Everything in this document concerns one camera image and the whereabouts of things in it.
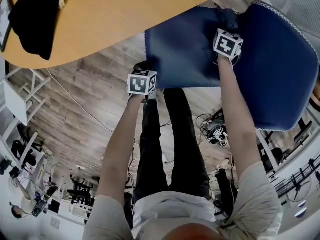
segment white chair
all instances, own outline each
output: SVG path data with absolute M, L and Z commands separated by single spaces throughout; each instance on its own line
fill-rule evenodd
M 35 70 L 32 71 L 32 82 L 31 82 L 31 89 L 28 88 L 28 83 L 25 83 L 19 89 L 15 89 L 11 83 L 8 81 L 12 75 L 17 73 L 21 68 L 17 68 L 10 72 L 8 75 L 5 76 L 4 79 L 0 82 L 0 85 L 3 85 L 4 90 L 4 103 L 0 106 L 0 113 L 5 109 L 8 108 L 12 114 L 15 116 L 13 121 L 7 127 L 3 135 L 0 135 L 0 153 L 4 156 L 6 160 L 11 160 L 13 165 L 22 169 L 23 161 L 25 160 L 29 150 L 32 147 L 32 144 L 36 140 L 38 133 L 35 132 L 31 137 L 29 143 L 27 144 L 20 160 L 18 160 L 13 153 L 11 152 L 11 148 L 9 147 L 7 141 L 13 130 L 19 124 L 19 122 L 23 123 L 25 126 L 28 125 L 28 122 L 33 118 L 36 112 L 42 107 L 42 105 L 47 101 L 47 99 L 40 99 L 36 92 L 39 91 L 46 83 L 48 83 L 51 78 L 44 78 L 41 74 L 36 72 Z M 36 86 L 36 79 L 39 78 L 40 84 Z M 20 93 L 25 91 L 27 96 L 23 98 Z M 33 101 L 30 100 L 34 98 L 37 102 L 39 102 L 38 106 L 36 106 L 33 111 L 28 115 L 27 111 L 33 105 Z

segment desk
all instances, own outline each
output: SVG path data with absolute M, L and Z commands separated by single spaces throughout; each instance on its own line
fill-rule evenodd
M 59 66 L 101 51 L 205 1 L 66 0 L 58 16 L 49 61 L 25 52 L 13 31 L 2 56 L 21 68 Z

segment leg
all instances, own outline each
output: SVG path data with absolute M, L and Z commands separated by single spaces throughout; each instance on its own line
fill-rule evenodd
M 230 189 L 230 181 L 227 178 L 225 169 L 220 169 L 219 173 L 217 173 L 215 177 L 221 191 L 221 203 L 223 210 L 230 217 L 234 210 L 234 201 L 237 200 L 238 191 L 233 183 L 231 183 L 232 190 Z
M 160 120 L 157 101 L 150 99 L 143 108 L 140 138 L 140 163 L 134 190 L 134 202 L 152 194 L 167 191 L 168 183 L 160 146 Z
M 186 95 L 180 88 L 166 89 L 164 98 L 174 135 L 174 168 L 169 189 L 209 200 L 209 177 Z

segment wooden floor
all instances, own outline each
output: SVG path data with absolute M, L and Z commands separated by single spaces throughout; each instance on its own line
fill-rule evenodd
M 232 8 L 244 12 L 252 0 L 210 0 L 205 6 L 215 3 L 225 8 Z M 50 68 L 53 76 L 71 93 L 71 95 L 105 127 L 113 131 L 117 126 L 127 104 L 127 76 L 132 72 L 135 64 L 144 61 L 144 34 L 139 33 L 112 47 L 102 50 L 78 61 L 62 66 Z M 41 73 L 48 76 L 44 69 Z M 25 78 L 31 80 L 28 70 L 22 70 L 12 78 L 12 82 L 21 86 Z M 201 114 L 214 113 L 222 107 L 220 88 L 192 88 L 185 89 L 194 119 Z M 52 80 L 39 95 L 47 102 L 35 115 L 30 123 L 32 130 L 39 133 L 45 145 L 52 151 L 54 157 L 52 165 L 61 162 L 65 168 L 77 169 L 76 164 L 91 167 L 100 164 L 111 133 L 101 127 L 87 115 L 68 94 Z M 170 121 L 163 95 L 159 92 L 160 123 Z M 140 155 L 139 140 L 142 132 L 142 106 L 138 116 L 134 146 L 134 157 Z M 216 165 L 224 158 L 231 156 L 228 146 L 220 147 L 209 144 L 196 128 L 196 135 L 207 172 L 210 174 Z M 174 142 L 171 126 L 161 128 L 161 146 L 168 162 L 174 160 Z M 165 167 L 170 174 L 173 164 Z M 76 172 L 87 179 L 100 174 L 101 166 Z M 130 168 L 135 176 L 137 169 Z M 63 175 L 70 173 L 62 166 L 56 166 L 56 173 Z

